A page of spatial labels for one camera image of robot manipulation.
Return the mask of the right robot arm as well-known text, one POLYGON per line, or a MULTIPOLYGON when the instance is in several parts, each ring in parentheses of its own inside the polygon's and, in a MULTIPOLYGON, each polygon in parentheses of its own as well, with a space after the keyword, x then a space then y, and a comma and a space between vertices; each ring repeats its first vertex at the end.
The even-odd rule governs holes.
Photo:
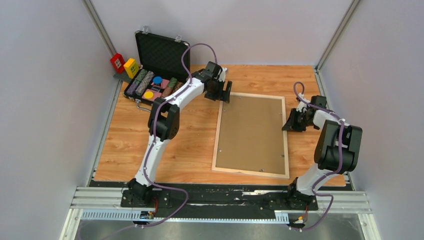
POLYGON ((291 209, 310 205, 324 183, 356 168, 363 135, 361 127, 345 123, 326 108, 326 97, 315 95, 308 100, 300 94, 296 99, 299 104, 291 109, 282 130, 304 132, 312 126, 321 133, 314 151, 314 164, 287 188, 285 203, 291 209))

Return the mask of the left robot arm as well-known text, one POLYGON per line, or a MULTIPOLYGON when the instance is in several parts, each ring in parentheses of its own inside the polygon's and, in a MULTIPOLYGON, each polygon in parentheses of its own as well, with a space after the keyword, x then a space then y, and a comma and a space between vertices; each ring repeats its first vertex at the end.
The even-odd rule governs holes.
POLYGON ((210 61, 205 68, 189 74, 177 91, 153 102, 146 152, 135 177, 127 184, 128 199, 142 207, 152 203, 157 169, 167 145, 179 131, 181 110, 199 95, 229 103, 232 82, 226 81, 227 73, 228 68, 210 61))

